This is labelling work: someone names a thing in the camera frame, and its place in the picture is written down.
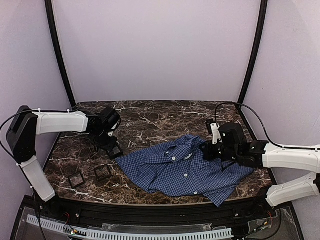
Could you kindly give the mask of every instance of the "blue plaid shirt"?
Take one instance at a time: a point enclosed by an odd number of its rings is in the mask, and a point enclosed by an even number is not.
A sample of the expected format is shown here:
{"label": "blue plaid shirt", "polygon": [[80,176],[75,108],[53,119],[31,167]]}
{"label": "blue plaid shirt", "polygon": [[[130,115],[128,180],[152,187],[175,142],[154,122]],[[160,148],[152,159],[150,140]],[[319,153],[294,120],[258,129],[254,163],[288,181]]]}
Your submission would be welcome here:
{"label": "blue plaid shirt", "polygon": [[199,145],[204,142],[199,136],[184,135],[116,161],[130,180],[148,193],[161,191],[172,197],[202,194],[218,207],[253,169],[234,164],[222,172],[220,159],[203,159]]}

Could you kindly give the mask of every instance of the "black metal post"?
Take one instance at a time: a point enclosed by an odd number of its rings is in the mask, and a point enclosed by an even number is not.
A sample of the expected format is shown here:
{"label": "black metal post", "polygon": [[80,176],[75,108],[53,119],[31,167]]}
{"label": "black metal post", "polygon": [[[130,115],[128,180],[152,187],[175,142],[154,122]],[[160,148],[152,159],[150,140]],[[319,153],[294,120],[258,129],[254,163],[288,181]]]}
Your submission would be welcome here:
{"label": "black metal post", "polygon": [[52,0],[44,0],[44,2],[45,2],[46,15],[48,18],[48,24],[49,24],[49,28],[50,28],[51,39],[52,39],[52,43],[53,43],[56,61],[58,63],[59,69],[60,69],[62,81],[64,84],[66,94],[69,98],[69,102],[71,104],[71,107],[74,108],[77,103],[76,103],[75,96],[74,96],[72,89],[71,89],[71,85],[69,82],[65,62],[64,62],[61,48],[60,48],[60,44],[59,44],[55,16],[54,16],[54,10],[52,7]]}
{"label": "black metal post", "polygon": [[251,76],[254,71],[254,67],[255,67],[258,51],[259,51],[259,46],[260,46],[260,42],[261,42],[261,37],[262,37],[263,29],[264,29],[265,19],[266,19],[267,5],[268,5],[268,0],[261,0],[260,12],[259,12],[259,17],[258,17],[258,23],[256,26],[251,56],[250,56],[248,68],[246,70],[246,74],[244,77],[240,96],[238,99],[238,103],[240,103],[240,104],[244,103],[244,100],[245,100],[245,97],[246,97],[246,94],[248,91],[248,87],[250,84]]}

